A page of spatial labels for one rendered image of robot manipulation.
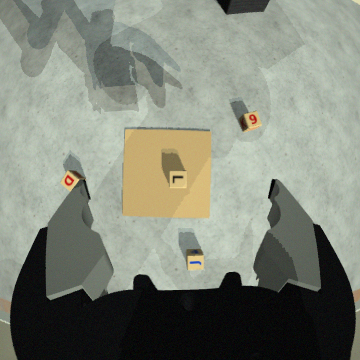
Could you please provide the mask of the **tan letter block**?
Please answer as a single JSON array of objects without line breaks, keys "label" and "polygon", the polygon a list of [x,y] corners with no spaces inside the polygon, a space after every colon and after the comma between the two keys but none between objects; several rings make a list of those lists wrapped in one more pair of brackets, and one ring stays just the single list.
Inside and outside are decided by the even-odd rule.
[{"label": "tan letter block", "polygon": [[202,249],[187,249],[187,270],[201,270],[204,269],[204,254]]},{"label": "tan letter block", "polygon": [[187,187],[187,171],[170,170],[169,188],[186,188],[186,187]]},{"label": "tan letter block", "polygon": [[77,171],[73,171],[73,170],[67,170],[66,174],[64,175],[64,177],[61,180],[61,184],[66,187],[69,191],[71,191],[73,189],[73,187],[76,185],[76,183],[80,180],[80,179],[85,179],[80,173],[78,173]]},{"label": "tan letter block", "polygon": [[244,113],[238,120],[243,132],[254,130],[262,125],[257,111]]}]

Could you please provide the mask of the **tan mat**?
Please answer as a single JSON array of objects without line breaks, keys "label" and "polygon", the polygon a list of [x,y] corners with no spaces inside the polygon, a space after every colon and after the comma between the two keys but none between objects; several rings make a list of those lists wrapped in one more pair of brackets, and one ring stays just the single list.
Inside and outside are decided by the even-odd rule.
[{"label": "tan mat", "polygon": [[[187,188],[169,171],[187,170]],[[211,132],[125,129],[122,216],[209,218]]]}]

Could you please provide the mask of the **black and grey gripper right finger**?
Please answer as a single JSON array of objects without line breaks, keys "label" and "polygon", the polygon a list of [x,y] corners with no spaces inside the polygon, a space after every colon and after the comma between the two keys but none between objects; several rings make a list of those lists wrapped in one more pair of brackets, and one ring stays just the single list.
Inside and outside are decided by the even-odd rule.
[{"label": "black and grey gripper right finger", "polygon": [[268,199],[271,229],[253,264],[258,287],[278,291],[298,303],[322,330],[333,360],[350,360],[355,303],[337,254],[321,226],[280,180],[272,179]]}]

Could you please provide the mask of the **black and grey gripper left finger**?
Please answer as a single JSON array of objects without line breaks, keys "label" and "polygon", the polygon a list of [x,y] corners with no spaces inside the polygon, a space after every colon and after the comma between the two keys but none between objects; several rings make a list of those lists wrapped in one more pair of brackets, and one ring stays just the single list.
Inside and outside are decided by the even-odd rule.
[{"label": "black and grey gripper left finger", "polygon": [[41,228],[17,278],[10,329],[17,360],[47,360],[67,321],[107,295],[114,269],[98,232],[91,200],[80,179]]}]

